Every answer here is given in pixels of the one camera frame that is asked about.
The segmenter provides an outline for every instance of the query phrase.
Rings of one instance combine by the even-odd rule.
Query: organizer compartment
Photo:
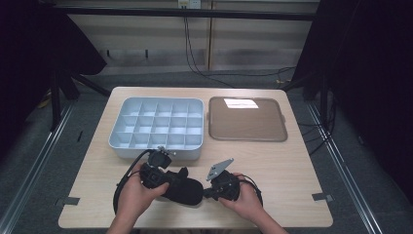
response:
[[[204,140],[204,103],[196,98],[130,97],[118,115],[109,145],[121,158],[165,147],[172,160],[196,160]]]

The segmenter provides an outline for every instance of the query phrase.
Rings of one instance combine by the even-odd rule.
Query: finger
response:
[[[134,165],[134,167],[131,169],[131,172],[132,172],[132,173],[135,173],[135,172],[139,171],[141,167],[142,167],[142,164],[136,164],[136,165]]]
[[[169,188],[169,183],[166,182],[166,183],[163,183],[162,185],[159,185],[158,187],[152,189],[152,191],[153,191],[154,195],[158,197],[158,196],[161,196],[164,193],[166,193],[168,188]]]
[[[218,202],[220,202],[224,207],[230,208],[232,204],[234,203],[233,201],[227,200],[225,198],[218,198]]]
[[[245,179],[244,174],[241,173],[233,173],[234,176],[236,176],[238,179]]]

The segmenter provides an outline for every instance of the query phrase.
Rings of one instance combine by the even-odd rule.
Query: black handheld controller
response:
[[[219,176],[212,179],[211,188],[204,189],[206,198],[218,201],[219,197],[230,201],[237,201],[240,196],[240,180],[224,170]]]
[[[149,155],[147,163],[143,164],[139,171],[142,184],[147,188],[156,188],[168,182],[169,188],[162,196],[169,199],[182,183],[182,179],[188,176],[187,168],[182,168],[179,173],[170,171],[164,173],[159,169],[166,169],[170,163],[171,159],[165,150],[156,150]]]

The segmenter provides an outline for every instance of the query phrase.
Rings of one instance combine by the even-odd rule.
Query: gray carpet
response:
[[[267,74],[274,71],[245,71],[244,74]],[[112,90],[117,86],[142,87],[213,87],[277,89],[278,76],[236,76],[236,72],[223,76],[212,76],[229,85],[207,79],[192,72],[161,74],[95,76],[90,77],[98,85]],[[292,70],[281,75],[285,80],[291,77]],[[105,230],[61,229],[57,221],[62,208],[55,205],[60,197],[67,197],[76,174],[89,147],[107,97],[77,84],[81,92],[74,110],[68,120],[49,161],[41,173],[24,207],[13,233],[104,233]],[[321,143],[319,131],[314,126],[306,101],[302,99],[301,89],[287,93],[292,109],[309,152]],[[51,107],[36,109],[27,119],[23,132],[10,152],[8,160],[0,166],[0,214],[3,215],[18,192],[19,185],[30,170],[33,161],[48,137],[51,126]],[[413,230],[413,211],[393,183],[380,168],[368,146],[358,141],[357,131],[337,108],[333,138],[337,143],[347,166],[352,172],[367,203],[374,212],[383,233],[411,233]],[[338,174],[327,149],[322,146],[311,154],[322,190],[333,196],[329,208],[334,223],[328,228],[288,228],[290,233],[368,233],[361,220],[357,207],[350,196],[342,178]]]

